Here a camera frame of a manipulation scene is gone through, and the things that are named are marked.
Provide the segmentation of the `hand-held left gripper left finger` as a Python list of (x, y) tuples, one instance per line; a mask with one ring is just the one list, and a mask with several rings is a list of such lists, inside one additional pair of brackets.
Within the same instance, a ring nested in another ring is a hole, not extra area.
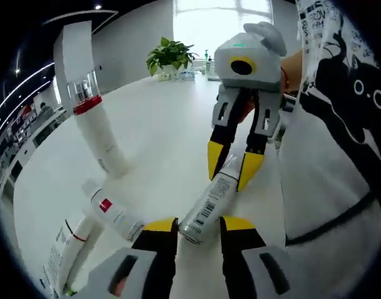
[(178, 218), (148, 223), (130, 248), (88, 275), (85, 298), (169, 298), (176, 274)]

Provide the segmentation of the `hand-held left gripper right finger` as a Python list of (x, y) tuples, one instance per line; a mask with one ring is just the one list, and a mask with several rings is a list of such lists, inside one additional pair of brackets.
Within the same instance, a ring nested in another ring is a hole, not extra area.
[(298, 298), (297, 271), (286, 252), (267, 246), (246, 219), (220, 218), (222, 271), (230, 298)]

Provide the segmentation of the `person's right hand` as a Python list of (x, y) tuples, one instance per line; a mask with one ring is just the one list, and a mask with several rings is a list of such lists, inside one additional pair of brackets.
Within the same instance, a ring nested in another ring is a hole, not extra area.
[(241, 123), (250, 112), (252, 112), (255, 109), (255, 100), (256, 100), (256, 95), (250, 95), (249, 99), (245, 103), (242, 114), (240, 115), (238, 122)]

